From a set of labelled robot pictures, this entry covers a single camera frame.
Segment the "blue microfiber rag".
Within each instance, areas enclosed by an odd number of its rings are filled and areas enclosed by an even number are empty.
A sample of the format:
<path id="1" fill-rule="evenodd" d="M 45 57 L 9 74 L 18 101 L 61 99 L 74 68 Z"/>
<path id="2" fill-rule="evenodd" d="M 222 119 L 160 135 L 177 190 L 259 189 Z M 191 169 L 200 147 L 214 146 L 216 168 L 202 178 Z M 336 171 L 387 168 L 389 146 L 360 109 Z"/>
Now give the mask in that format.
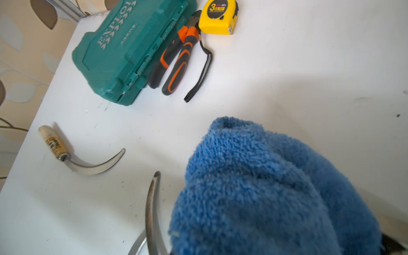
<path id="1" fill-rule="evenodd" d="M 379 224 L 303 142 L 217 118 L 191 156 L 169 228 L 174 255 L 378 255 Z"/>

